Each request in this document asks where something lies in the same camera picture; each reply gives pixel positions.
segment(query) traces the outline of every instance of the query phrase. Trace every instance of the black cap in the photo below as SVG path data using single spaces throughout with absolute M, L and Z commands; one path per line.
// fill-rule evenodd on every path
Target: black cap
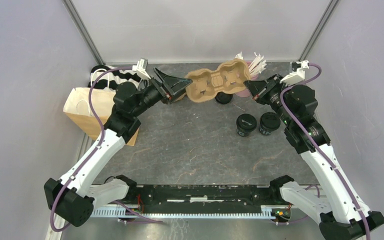
M 254 116 L 244 113 L 236 119 L 237 133 L 242 136 L 248 136 L 257 128 L 257 120 Z
M 215 96 L 215 100 L 220 104 L 228 104 L 232 101 L 232 98 L 233 94 L 227 94 L 222 91 Z
M 269 135 L 281 126 L 281 120 L 274 112 L 266 112 L 259 118 L 259 131 L 263 135 Z

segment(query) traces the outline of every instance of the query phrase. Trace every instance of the brown paper bag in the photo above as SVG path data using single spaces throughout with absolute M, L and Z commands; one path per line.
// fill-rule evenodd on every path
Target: brown paper bag
M 111 110 L 114 105 L 115 91 L 102 89 L 94 89 L 92 91 L 92 105 L 96 114 L 105 124 L 111 115 Z M 89 88 L 76 87 L 71 90 L 70 95 L 64 104 L 64 113 L 79 126 L 91 139 L 96 140 L 101 133 L 101 128 L 98 121 L 91 112 L 89 107 Z M 138 131 L 133 135 L 130 141 L 126 144 L 134 146 Z

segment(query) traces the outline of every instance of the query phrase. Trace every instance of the white wall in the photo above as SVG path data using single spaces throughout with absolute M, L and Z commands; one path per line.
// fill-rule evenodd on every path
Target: white wall
M 44 239 L 44 183 L 83 136 L 62 110 L 95 65 L 59 0 L 0 0 L 0 240 Z
M 309 55 L 320 122 L 353 186 L 384 215 L 384 1 L 340 1 Z M 384 239 L 384 225 L 372 239 Z
M 72 0 L 107 63 L 296 60 L 329 0 Z

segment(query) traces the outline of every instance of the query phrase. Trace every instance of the purple cable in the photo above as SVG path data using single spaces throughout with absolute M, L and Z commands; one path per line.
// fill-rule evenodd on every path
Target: purple cable
M 316 78 L 318 78 L 320 76 L 320 74 L 322 74 L 322 68 L 315 64 L 315 63 L 309 63 L 308 64 L 309 66 L 312 66 L 312 67 L 316 67 L 318 69 L 318 73 L 313 76 L 312 78 L 306 80 L 306 81 L 301 81 L 299 83 L 297 83 L 297 85 L 303 85 L 303 84 L 307 84 L 313 80 L 315 80 Z M 343 186 L 345 187 L 349 197 L 351 198 L 352 200 L 352 203 L 354 203 L 355 205 L 355 208 L 358 209 L 358 214 L 360 215 L 362 221 L 363 221 L 363 224 L 364 224 L 364 230 L 365 230 L 365 234 L 366 234 L 366 240 L 370 240 L 370 228 L 369 228 L 369 224 L 367 222 L 367 219 L 364 215 L 364 213 L 362 212 L 362 210 L 360 209 L 360 204 L 359 202 L 357 201 L 356 197 L 354 196 L 353 194 L 353 191 L 351 191 L 351 188 L 350 186 L 348 185 L 347 181 L 345 181 L 344 179 L 344 176 L 342 176 L 341 172 L 338 170 L 338 169 L 335 169 L 336 168 L 336 165 L 334 164 L 334 162 L 326 155 L 326 153 L 324 153 L 320 147 L 317 145 L 317 143 L 313 140 L 313 138 L 309 135 L 308 131 L 306 130 L 306 128 L 304 127 L 304 125 L 300 122 L 300 120 L 298 120 L 298 118 L 291 112 L 291 110 L 287 107 L 287 105 L 285 104 L 285 100 L 284 100 L 284 94 L 286 91 L 289 91 L 290 89 L 292 89 L 292 87 L 294 87 L 294 85 L 291 85 L 291 86 L 288 86 L 287 88 L 283 89 L 282 92 L 280 93 L 280 101 L 282 102 L 282 105 L 284 107 L 284 109 L 286 110 L 286 112 L 289 114 L 289 116 L 293 119 L 293 121 L 299 126 L 299 128 L 304 132 L 304 134 L 307 136 L 307 138 L 310 140 L 311 144 L 314 146 L 314 148 L 317 150 L 317 152 L 323 156 L 323 158 L 329 163 L 329 165 L 332 167 L 332 169 L 334 169 L 335 173 L 337 174 L 338 178 L 340 179 L 340 181 L 342 182 Z
M 90 90 L 89 90 L 89 106 L 90 106 L 90 110 L 93 113 L 93 116 L 96 118 L 96 120 L 99 123 L 101 136 L 99 138 L 99 142 L 96 145 L 96 147 L 90 152 L 90 154 L 84 159 L 84 161 L 78 166 L 78 168 L 76 170 L 74 170 L 74 172 L 72 174 L 72 176 L 74 176 L 74 177 L 80 172 L 80 170 L 89 161 L 89 159 L 91 159 L 91 157 L 96 153 L 96 151 L 98 150 L 97 147 L 101 146 L 101 144 L 102 144 L 102 142 L 104 141 L 104 138 L 105 138 L 104 125 L 103 125 L 101 119 L 98 117 L 98 114 L 95 111 L 94 107 L 92 106 L 92 90 L 94 89 L 94 87 L 97 84 L 97 82 L 99 81 L 99 79 L 101 79 L 105 74 L 108 74 L 108 73 L 111 73 L 111 72 L 115 72 L 115 71 L 120 71 L 120 70 L 126 70 L 126 69 L 130 69 L 130 67 L 122 66 L 122 67 L 116 67 L 116 68 L 110 69 L 110 70 L 102 73 L 101 75 L 99 75 L 95 79 L 95 81 L 93 81 L 93 84 L 90 86 Z M 62 232 L 66 228 L 68 228 L 70 226 L 70 223 L 68 223 L 67 225 L 65 225 L 65 226 L 63 226 L 62 228 L 59 228 L 59 229 L 57 227 L 55 227 L 54 215 L 55 215 L 55 210 L 57 208 L 58 202 L 60 201 L 61 195 L 63 194 L 64 190 L 70 185 L 71 182 L 72 182 L 72 179 L 69 178 L 67 180 L 67 182 L 64 184 L 64 186 L 62 186 L 61 190 L 59 190 L 58 194 L 56 195 L 55 200 L 53 201 L 52 209 L 50 210 L 49 223 L 50 223 L 50 228 L 54 232 Z
M 308 187 L 305 188 L 305 190 L 309 190 L 310 188 L 316 188 L 317 189 L 317 197 L 320 198 L 320 189 L 319 189 L 319 186 L 313 184 L 313 185 L 310 185 Z M 272 223 L 276 224 L 276 226 L 280 225 L 280 226 L 284 226 L 284 225 L 289 225 L 289 224 L 296 224 L 296 223 L 299 223 L 299 222 L 302 222 L 306 219 L 308 219 L 309 216 L 305 216 L 303 218 L 300 218 L 300 219 L 297 219 L 297 220 L 293 220 L 293 221 L 288 221 L 288 222 L 274 222 L 272 221 Z
M 112 201 L 112 202 L 115 203 L 115 204 L 121 205 L 123 208 L 125 208 L 127 211 L 129 211 L 131 214 L 133 214 L 135 216 L 138 216 L 141 219 L 146 220 L 146 221 L 136 221 L 136 222 L 135 221 L 129 221 L 129 222 L 127 222 L 128 224 L 161 224 L 161 223 L 163 223 L 163 221 L 152 220 L 150 218 L 147 218 L 146 216 L 140 215 L 139 213 L 137 213 L 137 212 L 133 211 L 132 209 L 128 208 L 126 205 L 124 205 L 120 201 Z

